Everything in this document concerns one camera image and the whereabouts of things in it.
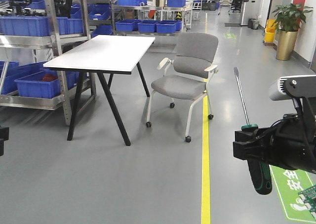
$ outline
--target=chair seat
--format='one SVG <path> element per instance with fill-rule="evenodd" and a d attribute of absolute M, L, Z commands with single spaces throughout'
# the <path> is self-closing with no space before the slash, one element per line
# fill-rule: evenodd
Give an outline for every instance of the chair seat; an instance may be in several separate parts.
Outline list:
<path fill-rule="evenodd" d="M 170 75 L 155 80 L 152 88 L 171 98 L 194 99 L 206 90 L 206 82 Z"/>

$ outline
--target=green floor sign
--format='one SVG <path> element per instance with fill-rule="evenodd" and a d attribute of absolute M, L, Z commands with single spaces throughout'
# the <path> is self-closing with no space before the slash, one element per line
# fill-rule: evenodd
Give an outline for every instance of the green floor sign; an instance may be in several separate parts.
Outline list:
<path fill-rule="evenodd" d="M 228 34 L 228 33 L 226 33 L 226 34 L 225 34 L 225 38 L 226 38 L 226 39 L 235 40 L 235 39 L 236 39 L 236 35 L 235 35 L 235 34 Z"/>
<path fill-rule="evenodd" d="M 289 171 L 270 166 L 275 187 L 286 218 L 296 222 L 316 223 L 298 196 L 298 192 L 314 185 L 309 174 L 302 170 Z"/>

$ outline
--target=black table leg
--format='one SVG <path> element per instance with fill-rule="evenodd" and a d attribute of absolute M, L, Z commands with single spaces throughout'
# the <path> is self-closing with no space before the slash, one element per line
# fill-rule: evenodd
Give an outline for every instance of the black table leg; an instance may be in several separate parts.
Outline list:
<path fill-rule="evenodd" d="M 107 82 L 106 82 L 106 80 L 104 78 L 103 73 L 98 72 L 98 77 L 99 77 L 99 80 L 101 82 L 102 88 L 104 90 L 105 96 L 107 97 L 108 102 L 110 104 L 110 107 L 112 109 L 112 112 L 113 112 L 113 115 L 115 117 L 115 120 L 117 121 L 118 128 L 120 130 L 120 133 L 122 134 L 122 137 L 124 139 L 125 145 L 126 146 L 130 146 L 130 140 L 128 138 L 128 135 L 127 135 L 125 127 L 124 127 L 124 124 L 122 122 L 122 119 L 120 118 L 117 106 L 115 105 L 115 102 L 113 100 L 112 94 L 110 92 L 109 86 L 108 86 L 108 84 L 107 84 Z"/>
<path fill-rule="evenodd" d="M 73 111 L 71 114 L 70 126 L 69 126 L 69 131 L 68 131 L 68 138 L 67 138 L 68 141 L 71 141 L 73 139 L 73 136 L 74 136 L 75 120 L 76 120 L 77 110 L 78 110 L 79 101 L 80 101 L 80 97 L 81 97 L 84 73 L 85 72 L 79 73 L 77 89 L 76 89 L 76 96 L 75 96 L 75 100 L 74 100 L 74 106 L 73 106 Z"/>
<path fill-rule="evenodd" d="M 142 68 L 140 67 L 140 63 L 139 62 L 137 63 L 137 69 L 138 69 L 140 78 L 142 79 L 142 83 L 143 83 L 146 95 L 147 95 L 147 97 L 150 97 L 150 94 L 149 94 L 149 91 L 148 91 L 148 88 L 147 88 L 147 85 L 146 85 L 146 81 L 145 81 L 145 78 L 144 78 L 144 74 L 143 74 Z"/>
<path fill-rule="evenodd" d="M 113 80 L 113 73 L 110 74 L 110 78 L 109 78 L 109 82 L 108 82 L 108 86 L 109 88 L 111 88 L 111 84 L 112 84 L 112 80 Z"/>

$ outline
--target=white table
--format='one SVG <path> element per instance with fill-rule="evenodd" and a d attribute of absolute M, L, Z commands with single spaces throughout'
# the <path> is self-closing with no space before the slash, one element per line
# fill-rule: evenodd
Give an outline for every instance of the white table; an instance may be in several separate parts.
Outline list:
<path fill-rule="evenodd" d="M 67 140 L 73 139 L 84 73 L 95 72 L 99 77 L 125 144 L 130 145 L 124 124 L 110 92 L 110 84 L 113 74 L 131 74 L 134 67 L 137 66 L 146 95 L 149 97 L 139 61 L 154 40 L 155 38 L 152 37 L 98 35 L 44 64 L 44 67 L 56 71 L 80 72 Z M 106 82 L 103 73 L 111 74 L 109 83 Z"/>

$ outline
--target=potted plant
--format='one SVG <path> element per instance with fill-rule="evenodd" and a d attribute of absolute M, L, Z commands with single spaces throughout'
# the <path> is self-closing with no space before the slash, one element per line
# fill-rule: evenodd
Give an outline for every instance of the potted plant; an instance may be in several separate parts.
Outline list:
<path fill-rule="evenodd" d="M 297 32 L 301 23 L 306 23 L 306 13 L 312 12 L 312 7 L 302 4 L 278 5 L 273 11 L 276 16 L 275 26 L 279 30 L 276 58 L 289 60 L 295 46 Z"/>

